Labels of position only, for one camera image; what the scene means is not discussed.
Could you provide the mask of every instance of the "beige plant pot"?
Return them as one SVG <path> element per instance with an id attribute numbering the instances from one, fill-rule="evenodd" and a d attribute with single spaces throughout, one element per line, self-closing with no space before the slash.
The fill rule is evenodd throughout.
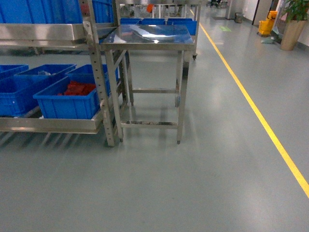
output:
<path id="1" fill-rule="evenodd" d="M 281 41 L 281 50 L 292 51 L 294 49 L 306 23 L 307 20 L 299 22 L 297 22 L 296 20 L 292 20 L 287 23 Z"/>

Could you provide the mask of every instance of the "red item in bin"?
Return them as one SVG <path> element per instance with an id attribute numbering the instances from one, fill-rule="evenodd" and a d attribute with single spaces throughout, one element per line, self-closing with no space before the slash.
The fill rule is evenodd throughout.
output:
<path id="1" fill-rule="evenodd" d="M 68 89 L 63 93 L 64 96 L 87 96 L 96 88 L 95 84 L 84 84 L 77 81 L 70 81 Z"/>

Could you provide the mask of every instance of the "blue plastic bin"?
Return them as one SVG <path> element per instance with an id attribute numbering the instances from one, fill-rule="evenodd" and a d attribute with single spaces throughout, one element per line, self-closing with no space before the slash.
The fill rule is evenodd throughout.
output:
<path id="1" fill-rule="evenodd" d="M 103 71 L 104 71 L 104 74 L 105 74 L 105 87 L 106 87 L 106 91 L 107 91 L 107 96 L 110 96 L 111 86 L 110 86 L 109 76 L 108 76 L 108 73 L 107 73 L 107 65 L 106 64 L 103 64 Z M 79 77 L 83 78 L 84 76 L 88 77 L 89 79 L 94 78 L 91 64 L 86 64 L 86 65 L 84 65 L 80 68 L 77 68 L 77 69 L 75 69 L 71 72 L 68 72 L 66 75 L 69 76 L 69 77 L 74 77 L 74 78 L 79 78 Z M 118 82 L 118 80 L 119 80 L 118 69 L 116 69 L 115 75 L 116 75 L 116 81 Z"/>
<path id="2" fill-rule="evenodd" d="M 0 80 L 13 76 L 14 74 L 28 70 L 29 66 L 25 64 L 0 65 Z"/>
<path id="3" fill-rule="evenodd" d="M 163 18 L 145 18 L 140 22 L 142 25 L 165 25 Z"/>
<path id="4" fill-rule="evenodd" d="M 33 94 L 48 87 L 47 77 L 11 76 L 0 81 L 0 116 L 22 116 L 38 106 Z"/>
<path id="5" fill-rule="evenodd" d="M 65 73 L 75 69 L 76 64 L 44 64 L 42 66 L 36 67 L 34 69 L 29 69 L 25 72 L 21 72 L 16 76 L 19 77 L 46 77 L 48 84 L 53 84 L 63 77 Z"/>
<path id="6" fill-rule="evenodd" d="M 191 18 L 169 18 L 168 25 L 186 25 L 190 35 L 196 35 L 197 21 Z"/>
<path id="7" fill-rule="evenodd" d="M 44 118 L 91 119 L 99 109 L 98 93 L 94 89 L 87 96 L 57 96 L 67 90 L 70 81 L 94 84 L 93 76 L 72 75 L 35 94 Z"/>
<path id="8" fill-rule="evenodd" d="M 113 22 L 112 0 L 93 0 L 97 23 Z M 82 23 L 78 0 L 0 0 L 1 23 Z"/>
<path id="9" fill-rule="evenodd" d="M 139 24 L 141 21 L 141 18 L 121 18 L 120 24 Z"/>

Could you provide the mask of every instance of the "potted plant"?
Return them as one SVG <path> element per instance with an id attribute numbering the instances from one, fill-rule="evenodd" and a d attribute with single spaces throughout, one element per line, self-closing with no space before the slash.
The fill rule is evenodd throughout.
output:
<path id="1" fill-rule="evenodd" d="M 287 14 L 280 49 L 292 51 L 308 20 L 309 0 L 287 0 L 283 15 Z"/>

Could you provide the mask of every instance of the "green leaves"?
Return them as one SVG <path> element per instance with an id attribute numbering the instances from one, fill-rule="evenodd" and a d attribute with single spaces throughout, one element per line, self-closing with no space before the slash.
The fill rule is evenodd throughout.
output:
<path id="1" fill-rule="evenodd" d="M 299 22 L 308 19 L 309 0 L 287 0 L 286 5 L 282 14 L 287 14 L 286 22 L 291 20 Z"/>

